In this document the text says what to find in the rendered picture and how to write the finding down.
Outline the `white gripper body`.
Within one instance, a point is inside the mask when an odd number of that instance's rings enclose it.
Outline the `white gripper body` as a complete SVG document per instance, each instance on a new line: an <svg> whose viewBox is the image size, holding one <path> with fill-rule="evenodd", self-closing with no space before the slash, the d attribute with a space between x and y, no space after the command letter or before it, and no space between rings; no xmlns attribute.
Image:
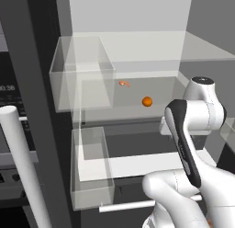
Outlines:
<svg viewBox="0 0 235 228"><path fill-rule="evenodd" d="M159 131L161 135L171 135L171 131L166 123L165 117L162 117Z"/></svg>

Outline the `orange tangerine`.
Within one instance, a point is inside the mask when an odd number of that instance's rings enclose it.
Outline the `orange tangerine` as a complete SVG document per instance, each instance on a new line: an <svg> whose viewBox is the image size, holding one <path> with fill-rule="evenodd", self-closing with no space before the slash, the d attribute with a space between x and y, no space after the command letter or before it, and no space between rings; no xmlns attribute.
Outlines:
<svg viewBox="0 0 235 228"><path fill-rule="evenodd" d="M141 103L144 107L148 108L152 105L152 99L150 97L145 97L142 99Z"/></svg>

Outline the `white fridge shelf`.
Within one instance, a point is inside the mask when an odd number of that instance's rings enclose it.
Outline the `white fridge shelf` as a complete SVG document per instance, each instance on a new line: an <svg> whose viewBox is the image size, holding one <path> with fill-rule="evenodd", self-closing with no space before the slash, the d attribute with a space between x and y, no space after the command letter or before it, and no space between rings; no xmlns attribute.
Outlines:
<svg viewBox="0 0 235 228"><path fill-rule="evenodd" d="M154 171L181 169L183 167L178 153L85 159L84 150L79 149L77 159L81 181L137 177Z"/></svg>

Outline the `dark fridge drawer front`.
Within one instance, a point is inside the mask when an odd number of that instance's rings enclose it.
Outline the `dark fridge drawer front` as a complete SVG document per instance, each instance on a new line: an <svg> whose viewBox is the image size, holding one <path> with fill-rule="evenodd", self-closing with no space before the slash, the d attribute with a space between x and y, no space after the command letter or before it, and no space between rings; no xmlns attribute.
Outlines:
<svg viewBox="0 0 235 228"><path fill-rule="evenodd" d="M155 172L116 181L110 205L154 200L154 207L99 212L81 211L81 228L209 228L196 201L199 190L181 170Z"/></svg>

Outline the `glass fridge shelf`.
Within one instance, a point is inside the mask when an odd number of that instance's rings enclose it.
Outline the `glass fridge shelf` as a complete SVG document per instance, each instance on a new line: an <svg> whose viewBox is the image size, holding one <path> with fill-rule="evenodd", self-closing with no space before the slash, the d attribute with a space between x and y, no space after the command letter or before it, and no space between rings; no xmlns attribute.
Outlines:
<svg viewBox="0 0 235 228"><path fill-rule="evenodd" d="M235 55L186 31L76 32L97 37L113 62L235 60Z"/></svg>

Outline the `small clear fridge door bin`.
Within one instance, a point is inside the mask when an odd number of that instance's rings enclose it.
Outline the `small clear fridge door bin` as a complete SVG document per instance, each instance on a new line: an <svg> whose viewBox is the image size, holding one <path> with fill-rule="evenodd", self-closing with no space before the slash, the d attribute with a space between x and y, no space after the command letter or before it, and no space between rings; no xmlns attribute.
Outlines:
<svg viewBox="0 0 235 228"><path fill-rule="evenodd" d="M70 193L75 211L113 203L115 183L102 127L72 131Z"/></svg>

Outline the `large clear fridge door bin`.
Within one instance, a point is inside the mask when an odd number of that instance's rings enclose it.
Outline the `large clear fridge door bin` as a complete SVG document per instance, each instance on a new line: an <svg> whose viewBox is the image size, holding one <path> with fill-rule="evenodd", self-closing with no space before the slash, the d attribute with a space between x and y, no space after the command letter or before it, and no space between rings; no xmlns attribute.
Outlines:
<svg viewBox="0 0 235 228"><path fill-rule="evenodd" d="M59 37L49 75L57 112L113 104L115 68L97 36Z"/></svg>

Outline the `dark grey fridge door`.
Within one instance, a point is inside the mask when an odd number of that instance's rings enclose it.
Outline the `dark grey fridge door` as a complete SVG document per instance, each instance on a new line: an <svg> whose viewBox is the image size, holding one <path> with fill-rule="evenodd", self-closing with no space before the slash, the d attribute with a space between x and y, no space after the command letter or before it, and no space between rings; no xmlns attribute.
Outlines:
<svg viewBox="0 0 235 228"><path fill-rule="evenodd" d="M55 228L73 228L68 119L55 111L50 65L60 37L56 0L0 0L0 23L17 77Z"/></svg>

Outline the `black wall oven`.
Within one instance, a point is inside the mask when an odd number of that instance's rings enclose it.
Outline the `black wall oven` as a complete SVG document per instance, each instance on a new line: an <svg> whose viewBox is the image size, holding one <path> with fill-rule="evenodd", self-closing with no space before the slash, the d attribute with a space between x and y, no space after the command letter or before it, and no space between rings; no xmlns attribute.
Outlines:
<svg viewBox="0 0 235 228"><path fill-rule="evenodd" d="M30 179L37 178L37 174L29 156L17 108L13 104L4 104L0 107L0 127L16 166L23 192L27 196L31 186Z"/></svg>

